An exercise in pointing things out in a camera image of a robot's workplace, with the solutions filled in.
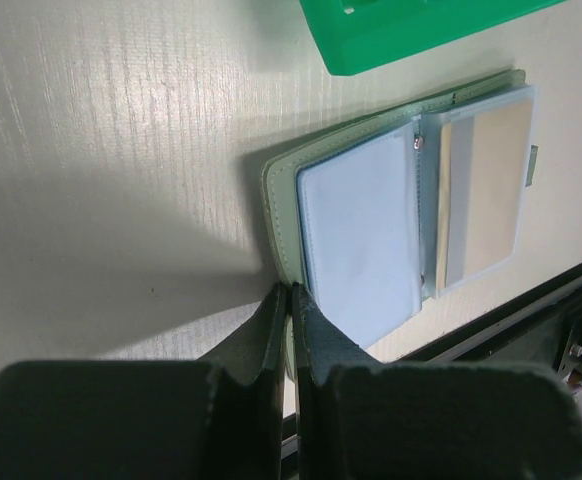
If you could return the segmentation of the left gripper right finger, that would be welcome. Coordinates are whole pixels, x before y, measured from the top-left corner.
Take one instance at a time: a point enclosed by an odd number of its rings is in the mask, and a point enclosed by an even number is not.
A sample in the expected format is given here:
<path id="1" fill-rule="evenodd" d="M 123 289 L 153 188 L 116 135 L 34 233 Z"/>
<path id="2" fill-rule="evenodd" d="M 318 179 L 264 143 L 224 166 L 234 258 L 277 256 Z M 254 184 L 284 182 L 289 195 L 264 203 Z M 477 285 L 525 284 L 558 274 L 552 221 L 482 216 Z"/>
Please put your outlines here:
<path id="1" fill-rule="evenodd" d="M 528 363 L 383 363 L 295 285 L 303 479 L 582 479 L 582 418 Z"/>

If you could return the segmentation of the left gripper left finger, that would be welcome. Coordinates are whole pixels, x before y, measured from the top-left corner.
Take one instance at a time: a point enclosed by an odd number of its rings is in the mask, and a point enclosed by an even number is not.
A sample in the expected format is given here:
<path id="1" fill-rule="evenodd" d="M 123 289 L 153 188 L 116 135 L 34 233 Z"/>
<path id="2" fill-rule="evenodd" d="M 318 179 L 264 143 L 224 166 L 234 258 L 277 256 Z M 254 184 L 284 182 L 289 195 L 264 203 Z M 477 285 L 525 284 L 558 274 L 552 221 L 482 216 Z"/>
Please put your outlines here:
<path id="1" fill-rule="evenodd" d="M 276 479 L 288 290 L 196 360 L 0 371 L 0 479 Z"/>

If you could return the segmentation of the sage green card holder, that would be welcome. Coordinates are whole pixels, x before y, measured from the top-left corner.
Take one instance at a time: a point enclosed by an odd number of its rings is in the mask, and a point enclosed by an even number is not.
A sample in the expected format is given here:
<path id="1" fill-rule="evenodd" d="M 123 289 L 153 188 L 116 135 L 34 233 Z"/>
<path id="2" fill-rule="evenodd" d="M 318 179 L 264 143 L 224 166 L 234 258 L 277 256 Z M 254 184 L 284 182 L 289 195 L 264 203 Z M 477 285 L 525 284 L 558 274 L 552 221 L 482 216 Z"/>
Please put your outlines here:
<path id="1" fill-rule="evenodd" d="M 269 160 L 261 176 L 280 279 L 305 286 L 325 317 L 369 347 L 436 299 L 506 263 L 436 289 L 439 156 L 451 115 L 483 112 L 537 90 L 509 69 L 363 116 Z"/>

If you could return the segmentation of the green plastic bin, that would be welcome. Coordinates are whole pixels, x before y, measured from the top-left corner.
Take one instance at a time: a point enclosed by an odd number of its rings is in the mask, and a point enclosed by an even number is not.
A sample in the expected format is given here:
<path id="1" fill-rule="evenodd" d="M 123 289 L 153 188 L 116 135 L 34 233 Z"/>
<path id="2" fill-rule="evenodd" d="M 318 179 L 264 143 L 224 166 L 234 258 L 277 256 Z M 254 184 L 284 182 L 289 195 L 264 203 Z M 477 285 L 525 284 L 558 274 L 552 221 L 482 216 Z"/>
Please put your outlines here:
<path id="1" fill-rule="evenodd" d="M 328 72 L 353 76 L 553 6 L 553 0 L 301 0 Z"/>

